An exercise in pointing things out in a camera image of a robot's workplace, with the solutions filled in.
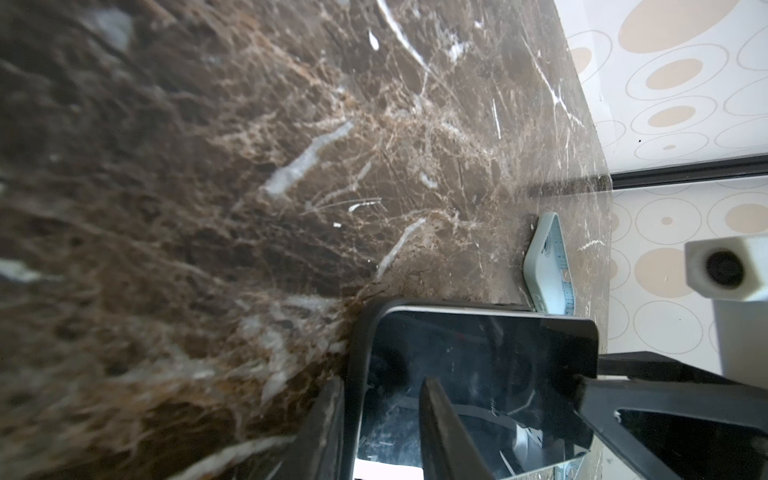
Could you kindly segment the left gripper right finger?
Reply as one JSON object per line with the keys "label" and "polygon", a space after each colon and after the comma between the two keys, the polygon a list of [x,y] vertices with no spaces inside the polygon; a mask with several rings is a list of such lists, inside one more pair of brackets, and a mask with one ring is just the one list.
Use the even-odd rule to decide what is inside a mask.
{"label": "left gripper right finger", "polygon": [[493,474],[436,378],[425,378],[422,383],[419,427],[425,479],[493,479]]}

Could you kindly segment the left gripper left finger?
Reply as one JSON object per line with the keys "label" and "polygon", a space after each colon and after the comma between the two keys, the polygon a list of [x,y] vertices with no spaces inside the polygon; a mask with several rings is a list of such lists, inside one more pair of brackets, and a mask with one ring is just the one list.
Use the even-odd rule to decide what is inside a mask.
{"label": "left gripper left finger", "polygon": [[339,478],[343,456],[344,402],[344,383],[339,377],[333,377],[316,398],[274,479]]}

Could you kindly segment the black phone case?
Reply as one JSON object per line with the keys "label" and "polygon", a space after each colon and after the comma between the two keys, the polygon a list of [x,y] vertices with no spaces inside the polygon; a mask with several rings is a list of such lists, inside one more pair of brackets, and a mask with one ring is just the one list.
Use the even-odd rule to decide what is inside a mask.
{"label": "black phone case", "polygon": [[344,375],[345,413],[344,443],[341,450],[340,479],[352,479],[356,459],[365,387],[369,371],[373,340],[380,320],[395,310],[446,311],[473,314],[475,310],[488,311],[492,316],[531,316],[536,313],[521,304],[484,304],[478,302],[383,297],[364,304],[351,330],[349,359]]}

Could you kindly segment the black phone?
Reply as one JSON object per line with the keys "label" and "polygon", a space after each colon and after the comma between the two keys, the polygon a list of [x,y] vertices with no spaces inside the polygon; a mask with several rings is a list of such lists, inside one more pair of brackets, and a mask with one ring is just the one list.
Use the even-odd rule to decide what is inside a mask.
{"label": "black phone", "polygon": [[594,435],[572,396],[580,378],[596,376],[598,353],[597,326],[586,318],[389,312],[373,340],[353,474],[374,467],[402,479],[422,470],[425,378],[439,380],[497,479],[584,456]]}

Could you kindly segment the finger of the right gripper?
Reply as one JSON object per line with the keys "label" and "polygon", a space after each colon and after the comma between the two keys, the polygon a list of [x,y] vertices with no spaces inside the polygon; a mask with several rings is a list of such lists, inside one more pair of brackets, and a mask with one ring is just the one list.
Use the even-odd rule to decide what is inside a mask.
{"label": "finger of the right gripper", "polygon": [[597,373],[602,376],[623,376],[631,380],[734,384],[734,381],[720,375],[653,352],[603,354],[598,360]]}
{"label": "finger of the right gripper", "polygon": [[767,393],[736,384],[585,379],[578,413],[644,479],[764,479]]}

